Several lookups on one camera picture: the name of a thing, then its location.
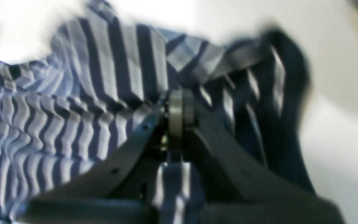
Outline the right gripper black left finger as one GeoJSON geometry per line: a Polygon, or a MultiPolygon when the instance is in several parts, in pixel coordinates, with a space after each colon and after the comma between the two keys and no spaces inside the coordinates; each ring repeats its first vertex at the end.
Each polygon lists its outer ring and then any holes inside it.
{"type": "Polygon", "coordinates": [[[23,224],[159,224],[163,167],[180,147],[183,92],[169,91],[111,156],[21,206],[23,224]]]}

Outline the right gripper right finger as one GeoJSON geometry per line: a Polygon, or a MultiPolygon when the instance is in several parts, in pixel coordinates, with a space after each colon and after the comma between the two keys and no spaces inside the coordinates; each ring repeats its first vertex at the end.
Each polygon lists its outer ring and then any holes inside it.
{"type": "Polygon", "coordinates": [[[191,91],[183,92],[183,153],[200,174],[200,224],[343,224],[338,208],[270,172],[191,91]]]}

